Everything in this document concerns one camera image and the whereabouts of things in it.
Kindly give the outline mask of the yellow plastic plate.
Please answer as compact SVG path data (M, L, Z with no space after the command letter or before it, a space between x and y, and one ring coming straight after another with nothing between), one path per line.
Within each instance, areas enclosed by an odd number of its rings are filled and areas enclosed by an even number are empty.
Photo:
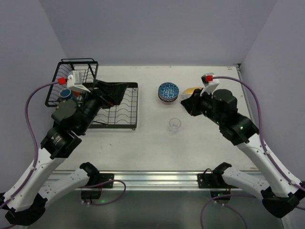
M194 93L194 91L197 90L197 89L201 90L202 87L187 88L187 89L184 90L183 94L184 95L192 95Z

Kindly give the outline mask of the clear drinking glass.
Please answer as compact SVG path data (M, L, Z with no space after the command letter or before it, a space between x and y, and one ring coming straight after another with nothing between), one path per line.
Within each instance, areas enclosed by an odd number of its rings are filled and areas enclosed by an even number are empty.
M169 120L169 130L171 132L176 132L180 129L181 127L181 121L178 118L172 118Z
M186 100L186 99L190 98L191 96L192 96L191 94L181 94L181 101Z

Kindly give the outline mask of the blue triangle pattern bowl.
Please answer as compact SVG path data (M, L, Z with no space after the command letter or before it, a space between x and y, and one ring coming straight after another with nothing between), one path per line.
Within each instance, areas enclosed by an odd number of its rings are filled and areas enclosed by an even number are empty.
M175 98L179 95L179 88L171 82L162 83L158 88L158 94L165 98Z

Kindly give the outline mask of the blue mug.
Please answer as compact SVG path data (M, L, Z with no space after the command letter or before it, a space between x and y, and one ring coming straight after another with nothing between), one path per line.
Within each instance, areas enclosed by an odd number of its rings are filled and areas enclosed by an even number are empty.
M58 101L61 102L69 99L74 100L76 103L78 102L76 95L70 89L64 88L60 90Z

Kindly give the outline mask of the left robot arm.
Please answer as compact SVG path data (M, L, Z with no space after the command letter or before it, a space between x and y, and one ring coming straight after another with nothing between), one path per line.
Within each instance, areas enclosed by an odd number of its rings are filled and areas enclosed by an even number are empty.
M36 222L54 201L77 188L102 187L98 169L89 162L67 177L46 185L53 171L81 143L81 136L102 108L121 104L127 83L107 83L96 80L71 90L83 94L77 104L73 99L61 101L52 119L54 126L41 143L34 144L34 159L16 184L0 196L0 207L6 210L10 226L29 226Z

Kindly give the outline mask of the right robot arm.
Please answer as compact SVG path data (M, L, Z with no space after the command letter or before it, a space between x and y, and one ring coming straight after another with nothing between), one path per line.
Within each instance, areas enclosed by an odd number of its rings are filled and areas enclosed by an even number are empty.
M260 180L221 163L213 170L215 182L238 187L255 196L277 218L298 206L305 197L305 184L261 143L259 129L251 119L238 113L237 99L231 91L218 89L209 94L196 89L181 104L191 116L204 115L216 123L222 136L246 154L265 178Z

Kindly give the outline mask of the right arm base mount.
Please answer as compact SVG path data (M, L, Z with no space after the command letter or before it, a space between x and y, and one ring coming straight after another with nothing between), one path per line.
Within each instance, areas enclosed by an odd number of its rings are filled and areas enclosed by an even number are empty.
M226 184L221 176L214 174L210 168L197 174L197 184L200 189L208 189L212 198L229 195L232 188L237 189L235 186Z

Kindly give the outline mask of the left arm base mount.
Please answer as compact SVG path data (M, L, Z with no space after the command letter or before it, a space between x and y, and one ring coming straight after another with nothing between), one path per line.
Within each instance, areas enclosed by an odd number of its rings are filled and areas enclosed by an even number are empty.
M81 189L81 199L83 201L93 202L93 200L98 200L102 195L102 188L112 188L113 183L107 183L105 185L101 185L101 183L110 181L114 179L113 173L99 173L90 177L88 183L84 185L87 186L95 186L93 188L82 188Z

